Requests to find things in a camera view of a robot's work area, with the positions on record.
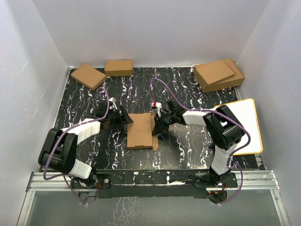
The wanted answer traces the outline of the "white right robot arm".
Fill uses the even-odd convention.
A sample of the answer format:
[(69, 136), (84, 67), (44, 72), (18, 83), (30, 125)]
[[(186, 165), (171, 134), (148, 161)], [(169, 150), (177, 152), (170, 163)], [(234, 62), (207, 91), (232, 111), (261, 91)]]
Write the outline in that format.
[(231, 171), (232, 152), (246, 133), (242, 124), (226, 105), (214, 110), (198, 110), (176, 105), (171, 100), (167, 104), (168, 110), (163, 109), (159, 102), (151, 104), (151, 108), (156, 110), (152, 134), (166, 134), (173, 124), (205, 126), (215, 146), (215, 152), (209, 171), (200, 180), (203, 184), (222, 186)]

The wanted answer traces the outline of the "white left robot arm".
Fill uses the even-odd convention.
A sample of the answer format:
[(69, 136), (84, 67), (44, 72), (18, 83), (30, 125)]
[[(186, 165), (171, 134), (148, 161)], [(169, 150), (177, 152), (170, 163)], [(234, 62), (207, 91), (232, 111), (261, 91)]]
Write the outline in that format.
[(97, 183), (92, 167), (76, 159), (77, 146), (86, 139), (108, 128), (119, 129), (132, 124), (123, 106), (117, 107), (114, 101), (101, 101), (98, 109), (82, 122), (64, 129), (52, 128), (40, 152), (38, 163), (57, 172), (78, 177), (81, 183), (92, 188)]

